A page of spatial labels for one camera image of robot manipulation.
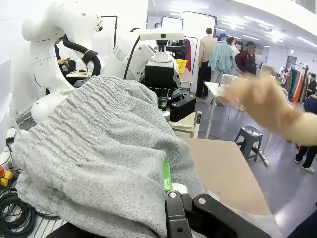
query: glossy floor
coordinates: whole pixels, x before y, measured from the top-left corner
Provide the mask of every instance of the glossy floor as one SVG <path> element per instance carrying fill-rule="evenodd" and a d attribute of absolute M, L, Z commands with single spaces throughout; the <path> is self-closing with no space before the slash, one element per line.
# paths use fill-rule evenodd
<path fill-rule="evenodd" d="M 211 107 L 199 100 L 196 103 L 196 110 L 203 113 L 200 132 L 205 132 Z M 230 129 L 228 131 L 229 112 Z M 228 106 L 216 107 L 210 134 L 219 137 L 227 131 L 228 133 L 221 138 L 209 136 L 209 139 L 234 141 L 242 126 L 253 126 L 261 131 L 263 134 L 261 148 L 264 148 L 270 133 L 257 125 L 246 112 L 240 112 L 235 108 L 230 109 Z M 199 138 L 204 137 L 204 133 L 199 133 Z M 288 143 L 277 135 L 273 136 L 265 154 L 269 155 L 272 151 L 274 152 L 267 158 L 270 162 L 269 168 L 264 165 L 261 159 L 255 163 L 250 162 L 250 168 L 283 235 L 287 237 L 316 209 L 317 162 L 313 161 L 312 164 L 316 168 L 314 174 L 300 169 L 299 165 L 294 163 L 298 149 L 293 143 Z"/>

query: human hand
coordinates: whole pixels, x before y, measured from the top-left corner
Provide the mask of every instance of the human hand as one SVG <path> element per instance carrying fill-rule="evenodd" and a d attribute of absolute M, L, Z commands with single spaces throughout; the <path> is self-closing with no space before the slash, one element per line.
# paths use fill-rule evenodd
<path fill-rule="evenodd" d="M 303 110 L 289 105 L 282 89 L 269 75 L 234 80 L 226 88 L 224 98 L 232 104 L 242 103 L 256 123 L 271 132 L 287 139 L 298 136 L 293 135 L 292 129 L 304 114 Z"/>
<path fill-rule="evenodd" d="M 59 59 L 58 60 L 58 64 L 59 65 L 64 65 L 64 64 L 66 64 L 67 63 L 67 59 Z"/>

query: ceiling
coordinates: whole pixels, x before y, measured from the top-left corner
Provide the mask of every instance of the ceiling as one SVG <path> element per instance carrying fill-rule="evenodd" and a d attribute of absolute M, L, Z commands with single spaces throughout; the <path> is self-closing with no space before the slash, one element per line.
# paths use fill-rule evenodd
<path fill-rule="evenodd" d="M 179 4 L 172 3 L 172 0 L 149 0 L 148 16 L 168 16 L 181 19 L 181 16 L 171 15 L 171 13 L 180 13 L 183 11 L 204 13 L 216 16 L 218 18 L 217 28 L 226 30 L 226 32 L 217 31 L 217 35 L 220 33 L 227 33 L 228 35 L 241 38 L 242 41 L 253 41 L 260 45 L 272 47 L 283 46 L 317 53 L 317 47 L 297 39 L 297 37 L 302 37 L 317 45 L 316 36 L 289 21 L 257 8 L 230 0 L 197 0 L 195 2 L 190 0 L 176 1 Z M 209 8 L 199 8 L 197 5 L 208 6 Z M 246 19 L 245 16 L 274 25 L 274 31 L 272 31 L 272 28 L 259 26 L 259 22 Z M 232 23 L 236 24 L 234 29 L 232 29 Z M 265 36 L 272 34 L 275 34 L 275 41 L 272 38 Z M 259 40 L 253 40 L 243 35 L 251 36 Z"/>

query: light blue shirt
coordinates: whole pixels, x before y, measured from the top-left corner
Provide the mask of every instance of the light blue shirt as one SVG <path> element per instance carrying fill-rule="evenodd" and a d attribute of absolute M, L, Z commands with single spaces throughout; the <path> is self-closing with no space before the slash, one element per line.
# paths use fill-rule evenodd
<path fill-rule="evenodd" d="M 210 56 L 208 67 L 227 72 L 235 67 L 234 52 L 226 41 L 219 41 Z"/>

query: stool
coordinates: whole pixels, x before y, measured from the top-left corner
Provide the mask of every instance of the stool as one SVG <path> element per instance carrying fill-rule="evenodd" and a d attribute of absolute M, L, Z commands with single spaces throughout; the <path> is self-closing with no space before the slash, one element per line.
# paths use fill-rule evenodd
<path fill-rule="evenodd" d="M 244 138 L 243 142 L 237 142 L 239 137 L 242 136 Z M 240 150 L 246 160 L 254 159 L 257 160 L 258 153 L 260 150 L 262 141 L 262 134 L 257 129 L 252 126 L 242 127 L 234 140 L 238 146 L 241 145 Z M 253 147 L 254 143 L 258 142 L 258 147 Z"/>

